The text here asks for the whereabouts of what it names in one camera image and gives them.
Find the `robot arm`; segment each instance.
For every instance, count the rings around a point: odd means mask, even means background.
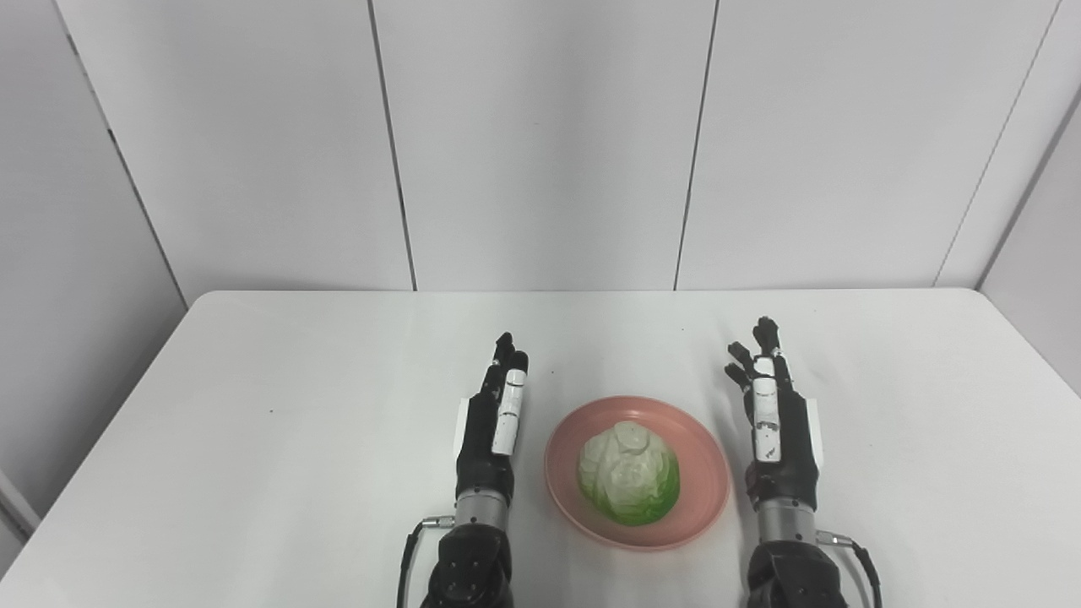
[[[454,527],[439,542],[426,608],[512,608],[507,515],[510,466],[529,357],[509,333],[496,342],[484,382],[469,399],[457,459]]]
[[[808,401],[792,386],[777,323],[762,317],[753,334],[761,354],[751,356],[734,342],[729,353],[739,365],[724,368],[743,389],[755,447],[746,481],[760,540],[747,572],[747,604],[751,608],[844,608],[837,565],[818,547],[829,544],[856,551],[880,608],[878,574],[866,550],[848,537],[815,527],[818,463],[814,429]]]

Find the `panel seam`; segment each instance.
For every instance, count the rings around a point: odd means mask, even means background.
[[[1036,45],[1036,52],[1032,53],[1032,60],[1028,63],[1028,68],[1025,70],[1025,76],[1020,80],[1020,85],[1017,88],[1017,93],[1014,95],[1013,103],[1010,104],[1010,109],[1006,111],[1005,120],[1002,121],[1002,127],[999,129],[999,133],[995,137],[995,143],[991,144],[991,151],[987,155],[987,161],[984,162],[984,168],[979,172],[979,177],[976,179],[976,186],[972,190],[972,196],[969,197],[969,202],[964,207],[964,213],[961,214],[961,221],[958,223],[957,229],[953,232],[953,237],[949,241],[949,247],[946,248],[946,255],[943,256],[942,264],[938,265],[938,272],[935,273],[935,279],[931,282],[931,287],[936,287],[938,285],[938,279],[942,278],[943,270],[946,268],[946,262],[949,261],[949,255],[953,252],[953,246],[957,244],[957,239],[961,235],[961,229],[964,227],[965,220],[969,219],[969,212],[972,210],[972,203],[976,200],[980,186],[984,185],[984,177],[987,176],[987,170],[990,168],[991,161],[995,159],[995,153],[999,149],[999,144],[1002,142],[1002,135],[1005,133],[1006,128],[1010,124],[1010,120],[1013,118],[1014,110],[1017,108],[1017,102],[1020,100],[1022,93],[1025,91],[1025,85],[1028,84],[1028,77],[1031,76],[1032,68],[1036,66],[1037,60],[1040,58],[1040,51],[1043,50],[1043,42],[1047,39],[1047,32],[1051,31],[1051,26],[1055,23],[1055,17],[1058,15],[1058,8],[1062,5],[1063,0],[1058,0],[1055,2],[1054,10],[1051,11],[1051,17],[1047,19],[1047,25],[1043,28],[1043,35],[1040,36],[1040,42]]]
[[[1047,144],[1047,148],[1043,150],[1043,156],[1040,157],[1040,162],[1036,166],[1036,171],[1032,172],[1032,176],[1025,186],[1025,191],[1020,195],[1020,201],[1017,203],[1013,214],[1010,216],[1010,221],[1006,223],[1006,227],[1002,232],[1002,236],[999,237],[999,242],[995,246],[995,251],[991,252],[991,257],[987,261],[987,266],[984,267],[984,272],[979,275],[979,280],[976,281],[976,291],[984,289],[984,282],[987,281],[987,276],[991,274],[991,267],[995,266],[999,255],[1002,253],[1002,248],[1005,247],[1006,241],[1010,239],[1010,235],[1017,225],[1017,220],[1020,217],[1022,212],[1025,210],[1029,199],[1032,197],[1032,191],[1036,190],[1037,184],[1040,183],[1040,179],[1043,176],[1043,172],[1046,170],[1047,163],[1051,162],[1051,157],[1054,156],[1055,148],[1058,147],[1058,142],[1063,138],[1063,134],[1066,133],[1067,127],[1077,115],[1079,105],[1081,105],[1081,88],[1078,88],[1077,93],[1073,94],[1073,101],[1070,102],[1070,107],[1066,110],[1066,116],[1063,117],[1062,122],[1058,123],[1058,129],[1056,129],[1055,134],[1052,135],[1051,143]]]
[[[379,28],[375,25],[375,2],[368,0],[368,18],[372,24],[372,44],[375,47],[375,65],[379,72],[379,91],[383,94],[383,114],[387,120],[387,140],[390,143],[390,162],[395,171],[395,187],[398,189],[398,209],[402,217],[402,236],[405,239],[405,257],[409,260],[409,278],[416,289],[416,266],[413,264],[413,243],[409,235],[409,217],[405,214],[405,196],[402,194],[402,176],[398,168],[398,145],[395,142],[395,128],[390,120],[390,97],[387,94],[387,76],[383,69],[383,50],[379,45]]]
[[[713,2],[713,23],[709,28],[709,47],[706,48],[706,70],[702,77],[702,97],[698,100],[698,121],[694,127],[694,147],[691,149],[691,173],[686,180],[686,200],[683,202],[683,223],[679,232],[679,251],[676,253],[676,277],[672,279],[672,291],[679,290],[679,270],[683,263],[683,242],[686,239],[686,221],[691,215],[691,190],[694,188],[694,168],[698,161],[698,140],[702,136],[702,116],[706,108],[706,90],[709,87],[709,65],[713,61],[713,39],[717,37],[717,15],[721,9],[721,0]]]
[[[128,159],[124,158],[124,154],[120,149],[120,144],[117,143],[117,136],[112,132],[112,127],[109,125],[108,117],[105,116],[105,108],[102,106],[102,100],[97,95],[97,90],[94,89],[94,83],[90,80],[90,72],[86,71],[86,64],[82,61],[82,55],[79,54],[79,49],[75,44],[75,38],[71,37],[71,30],[67,26],[67,22],[64,21],[64,13],[61,12],[59,4],[56,3],[56,0],[52,0],[52,4],[53,11],[56,12],[56,19],[61,24],[65,38],[67,38],[68,47],[71,48],[71,54],[75,55],[76,64],[82,72],[82,79],[86,83],[86,89],[90,90],[90,96],[94,100],[94,106],[97,108],[97,115],[101,117],[102,123],[105,125],[105,132],[108,134],[109,142],[112,143],[112,149],[116,151],[117,158],[120,160],[120,168],[123,169],[124,177],[128,180],[128,185],[131,187],[132,194],[135,196],[135,202],[138,203],[139,211],[143,213],[143,220],[146,222],[146,226],[150,230],[151,238],[154,238],[154,244],[158,248],[158,254],[161,255],[161,261],[165,265],[165,272],[169,273],[169,280],[173,283],[173,288],[176,290],[176,294],[181,299],[181,304],[184,306],[184,310],[187,312],[189,306],[187,300],[184,298],[184,290],[181,289],[181,283],[176,279],[176,273],[173,270],[173,264],[169,261],[169,256],[165,255],[165,248],[161,244],[161,238],[158,236],[158,230],[154,227],[154,222],[150,221],[150,213],[146,210],[146,203],[143,202],[143,195],[139,194],[138,186],[135,185],[135,179],[132,176],[131,169],[128,167]]]

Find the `black cable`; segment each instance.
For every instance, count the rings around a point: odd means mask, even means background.
[[[875,569],[875,563],[871,561],[871,554],[859,546],[856,541],[852,541],[852,551],[856,553],[856,559],[859,560],[859,565],[864,567],[864,572],[867,574],[867,582],[871,584],[871,593],[875,594],[875,608],[882,608],[882,589],[879,586],[878,571]]]
[[[405,550],[402,551],[402,571],[398,577],[398,608],[405,608],[405,583],[409,581],[409,569],[413,566],[413,551],[416,550],[416,542],[421,540],[421,530],[424,529],[424,521],[413,528],[413,532],[405,537]]]

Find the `cable connector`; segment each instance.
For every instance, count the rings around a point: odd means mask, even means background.
[[[837,532],[830,532],[829,530],[818,530],[814,534],[814,540],[818,544],[827,546],[843,546],[845,548],[852,548],[856,544],[852,538],[844,534],[838,534]]]
[[[814,540],[818,544],[825,546],[851,548],[853,553],[855,553],[856,559],[859,560],[859,565],[864,567],[864,573],[867,574],[867,582],[870,583],[871,594],[875,597],[875,608],[882,608],[882,582],[878,578],[878,571],[875,569],[875,563],[871,561],[871,554],[868,553],[866,548],[859,546],[859,543],[852,540],[852,537],[838,534],[827,530],[816,531],[814,533]]]
[[[439,515],[433,517],[425,517],[421,520],[422,528],[442,528],[451,529],[454,527],[454,516],[453,515]]]

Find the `silver cylinder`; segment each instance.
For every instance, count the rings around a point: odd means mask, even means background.
[[[790,498],[771,499],[759,503],[759,542],[798,541],[815,544],[814,511]]]
[[[454,505],[454,526],[483,524],[507,530],[507,501],[494,490],[466,490]]]

